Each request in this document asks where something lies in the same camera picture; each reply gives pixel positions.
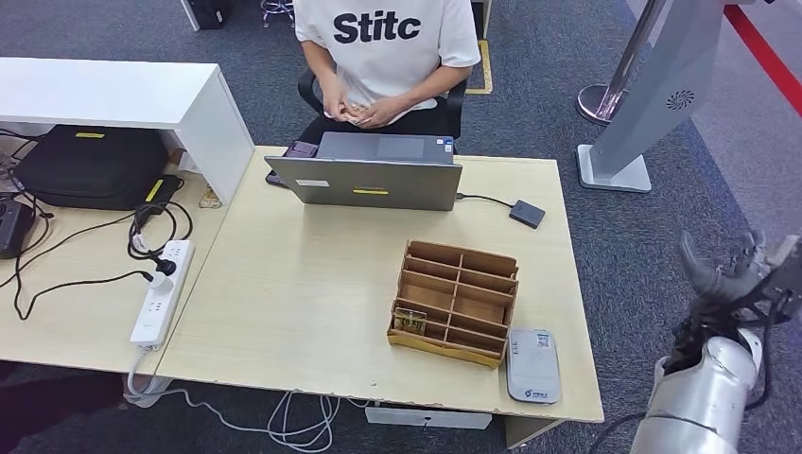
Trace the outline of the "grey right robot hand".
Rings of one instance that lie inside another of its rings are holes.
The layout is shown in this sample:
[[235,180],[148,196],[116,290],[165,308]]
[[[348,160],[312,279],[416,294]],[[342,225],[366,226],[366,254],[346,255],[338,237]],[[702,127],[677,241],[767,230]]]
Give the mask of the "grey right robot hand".
[[749,246],[735,258],[729,271],[713,268],[696,255],[690,232],[683,231],[678,249],[682,268],[696,293],[711,303],[731,303],[747,295],[769,273],[766,238],[759,230],[748,234]]

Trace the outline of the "person's left hand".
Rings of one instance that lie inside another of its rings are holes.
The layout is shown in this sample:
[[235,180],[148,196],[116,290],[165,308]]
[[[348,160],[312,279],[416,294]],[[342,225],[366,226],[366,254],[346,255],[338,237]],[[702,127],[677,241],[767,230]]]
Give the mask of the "person's left hand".
[[373,104],[357,111],[355,124],[363,129],[382,128],[390,124],[398,115],[407,110],[407,100],[403,96],[380,98]]

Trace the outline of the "person's right hand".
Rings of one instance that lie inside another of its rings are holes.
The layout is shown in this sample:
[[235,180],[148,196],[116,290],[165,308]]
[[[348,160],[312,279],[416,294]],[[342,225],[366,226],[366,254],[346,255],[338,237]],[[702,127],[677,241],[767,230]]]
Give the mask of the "person's right hand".
[[322,91],[324,112],[336,121],[350,121],[351,105],[348,101],[346,90],[337,85],[322,87]]

